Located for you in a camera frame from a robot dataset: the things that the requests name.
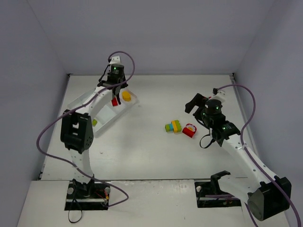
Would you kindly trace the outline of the yellow curved lego brick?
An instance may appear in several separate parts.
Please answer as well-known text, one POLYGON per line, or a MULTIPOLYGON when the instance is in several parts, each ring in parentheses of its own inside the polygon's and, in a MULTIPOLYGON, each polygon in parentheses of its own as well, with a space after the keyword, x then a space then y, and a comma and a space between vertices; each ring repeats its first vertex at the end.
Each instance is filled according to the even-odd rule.
POLYGON ((126 102, 130 102, 131 101, 131 94, 128 91, 123 91, 122 92, 122 99, 126 102))

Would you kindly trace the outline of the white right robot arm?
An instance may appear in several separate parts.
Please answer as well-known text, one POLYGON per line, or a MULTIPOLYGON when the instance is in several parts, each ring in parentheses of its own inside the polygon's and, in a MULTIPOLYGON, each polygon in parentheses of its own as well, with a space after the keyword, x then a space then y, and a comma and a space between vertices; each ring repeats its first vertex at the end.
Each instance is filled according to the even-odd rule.
POLYGON ((222 114, 219 97, 204 97, 197 93, 185 105, 190 113, 197 106, 193 116, 199 124, 208 129, 210 143, 217 143, 237 162, 248 180, 241 181, 229 171, 211 176, 215 195, 231 194, 244 202, 252 215, 259 221, 266 220, 290 208, 289 199, 292 185, 286 177, 278 177, 256 156, 243 141, 240 130, 222 114))

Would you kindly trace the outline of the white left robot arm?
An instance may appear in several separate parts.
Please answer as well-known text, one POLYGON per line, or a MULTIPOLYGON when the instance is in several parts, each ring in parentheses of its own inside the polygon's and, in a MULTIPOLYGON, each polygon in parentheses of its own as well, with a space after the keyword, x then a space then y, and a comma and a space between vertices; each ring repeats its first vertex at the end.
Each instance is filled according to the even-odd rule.
POLYGON ((127 84, 118 86, 116 84, 124 81, 124 66, 120 63, 112 64, 107 79, 101 80, 84 101, 86 106, 62 118, 60 139, 70 152, 73 164, 76 165, 73 184, 79 190, 88 192, 94 186, 94 180, 91 179, 94 174, 89 160, 89 148, 94 139, 92 120, 114 98, 121 103, 119 92, 127 84))

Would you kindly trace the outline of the green lego brick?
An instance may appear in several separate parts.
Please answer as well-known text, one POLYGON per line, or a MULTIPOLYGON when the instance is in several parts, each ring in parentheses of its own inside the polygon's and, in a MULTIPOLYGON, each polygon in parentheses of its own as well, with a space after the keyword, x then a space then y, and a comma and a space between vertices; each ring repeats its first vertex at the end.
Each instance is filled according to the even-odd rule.
POLYGON ((97 123, 98 123, 97 120, 94 119, 94 120, 92 121, 93 127, 95 127, 95 126, 97 125, 97 123))

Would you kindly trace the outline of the red flower lego brick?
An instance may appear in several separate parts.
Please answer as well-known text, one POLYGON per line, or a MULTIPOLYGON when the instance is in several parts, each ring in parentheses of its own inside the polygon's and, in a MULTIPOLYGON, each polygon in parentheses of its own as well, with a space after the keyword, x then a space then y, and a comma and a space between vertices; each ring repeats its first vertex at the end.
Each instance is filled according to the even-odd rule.
POLYGON ((191 123, 188 123, 183 128, 182 133, 185 134, 185 135, 187 135, 190 138, 193 138, 193 136, 195 135, 196 131, 197 131, 196 126, 193 125, 193 124, 191 124, 191 123))

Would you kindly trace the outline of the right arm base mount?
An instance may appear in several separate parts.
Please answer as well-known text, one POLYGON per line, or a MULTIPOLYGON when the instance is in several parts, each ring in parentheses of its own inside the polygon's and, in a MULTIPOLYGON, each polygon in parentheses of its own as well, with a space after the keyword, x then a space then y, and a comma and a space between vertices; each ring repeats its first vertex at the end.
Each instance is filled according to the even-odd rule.
POLYGON ((210 181, 195 182, 195 190, 198 208, 230 208, 241 206, 241 201, 228 195, 228 193, 216 193, 210 181))

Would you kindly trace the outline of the green blue yellow lego stack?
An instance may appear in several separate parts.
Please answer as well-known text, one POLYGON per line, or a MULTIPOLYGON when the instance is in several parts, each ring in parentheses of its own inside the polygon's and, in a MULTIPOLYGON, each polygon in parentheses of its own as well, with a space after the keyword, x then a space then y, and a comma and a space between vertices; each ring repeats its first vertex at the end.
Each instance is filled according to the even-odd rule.
POLYGON ((171 123, 165 125, 166 132, 179 133, 182 131, 181 124, 179 120, 173 120, 171 123))

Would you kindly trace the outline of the red curved lego brick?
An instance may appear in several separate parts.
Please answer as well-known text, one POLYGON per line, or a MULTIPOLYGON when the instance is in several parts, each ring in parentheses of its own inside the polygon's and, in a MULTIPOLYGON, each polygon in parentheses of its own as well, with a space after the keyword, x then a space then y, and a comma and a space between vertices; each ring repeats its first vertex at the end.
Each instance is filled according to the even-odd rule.
POLYGON ((116 98, 112 99, 111 103, 112 103, 112 106, 118 106, 119 105, 119 103, 118 103, 118 101, 117 101, 116 98))

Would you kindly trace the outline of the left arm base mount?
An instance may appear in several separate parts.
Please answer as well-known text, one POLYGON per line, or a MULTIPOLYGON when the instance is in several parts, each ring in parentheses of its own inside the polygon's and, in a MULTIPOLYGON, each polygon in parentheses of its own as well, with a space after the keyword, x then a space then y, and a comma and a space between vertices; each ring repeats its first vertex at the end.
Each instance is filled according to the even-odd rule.
POLYGON ((65 211, 108 210, 111 188, 103 183, 82 185, 70 181, 66 193, 65 211))

